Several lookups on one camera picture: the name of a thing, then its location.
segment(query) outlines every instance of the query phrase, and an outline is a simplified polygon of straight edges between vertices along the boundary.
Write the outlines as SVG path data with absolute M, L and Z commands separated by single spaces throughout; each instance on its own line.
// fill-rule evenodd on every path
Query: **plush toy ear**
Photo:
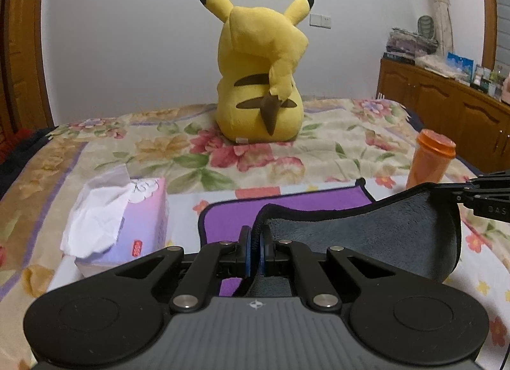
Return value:
M 201 3 L 213 15 L 220 19 L 223 23 L 229 18 L 230 12 L 234 5 L 230 0 L 200 0 Z
M 303 20 L 314 5 L 315 0 L 294 0 L 285 10 L 284 16 L 295 26 Z

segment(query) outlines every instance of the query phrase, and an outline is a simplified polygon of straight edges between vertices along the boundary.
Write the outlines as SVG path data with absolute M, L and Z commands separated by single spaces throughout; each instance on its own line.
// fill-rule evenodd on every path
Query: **stack of clothes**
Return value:
M 431 55 L 437 51 L 439 43 L 418 33 L 394 27 L 386 43 L 384 58 L 392 61 L 415 64 L 415 58 Z

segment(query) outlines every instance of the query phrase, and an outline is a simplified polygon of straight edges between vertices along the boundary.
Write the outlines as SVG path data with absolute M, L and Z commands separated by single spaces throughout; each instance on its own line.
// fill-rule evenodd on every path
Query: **gray fleece cover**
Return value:
M 268 225 L 274 241 L 291 239 L 322 253 L 332 245 L 340 245 L 443 282 L 460 256 L 460 216 L 457 204 L 431 195 L 432 189 L 422 185 L 362 208 L 322 214 L 272 205 L 261 211 L 255 226 Z M 325 216 L 328 219 L 307 220 Z M 283 278 L 259 275 L 248 296 L 289 294 Z

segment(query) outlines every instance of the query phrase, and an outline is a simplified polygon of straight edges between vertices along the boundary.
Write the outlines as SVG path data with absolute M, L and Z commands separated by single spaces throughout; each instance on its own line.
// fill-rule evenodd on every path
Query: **electrical outlet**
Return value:
M 310 26 L 322 27 L 322 16 L 310 14 Z
M 325 27 L 326 29 L 331 29 L 331 17 L 321 16 L 321 27 Z

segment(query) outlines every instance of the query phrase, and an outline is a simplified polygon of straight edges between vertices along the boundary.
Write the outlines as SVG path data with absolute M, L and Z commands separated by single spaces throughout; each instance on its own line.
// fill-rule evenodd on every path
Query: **gray plastic panel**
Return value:
M 299 298 L 213 298 L 180 314 L 144 353 L 108 370 L 404 370 L 362 347 L 342 320 Z M 475 370 L 471 362 L 442 370 Z M 58 370 L 40 363 L 37 370 Z

